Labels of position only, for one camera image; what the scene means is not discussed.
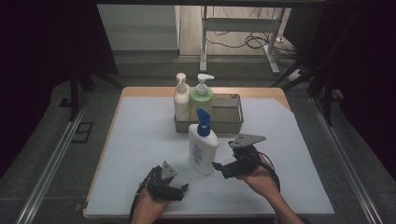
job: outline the pump dispenser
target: pump dispenser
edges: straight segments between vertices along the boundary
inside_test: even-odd
[[[214,79],[215,77],[207,74],[198,74],[198,81],[200,82],[196,87],[191,90],[190,97],[190,119],[197,121],[198,117],[196,109],[202,108],[209,114],[212,111],[213,91],[206,86],[205,81]]]
[[[189,127],[190,164],[204,175],[214,171],[212,161],[216,156],[219,139],[210,129],[210,115],[202,108],[196,110],[199,124]]]
[[[176,75],[177,86],[175,88],[175,121],[190,120],[190,86],[186,83],[186,75]]]

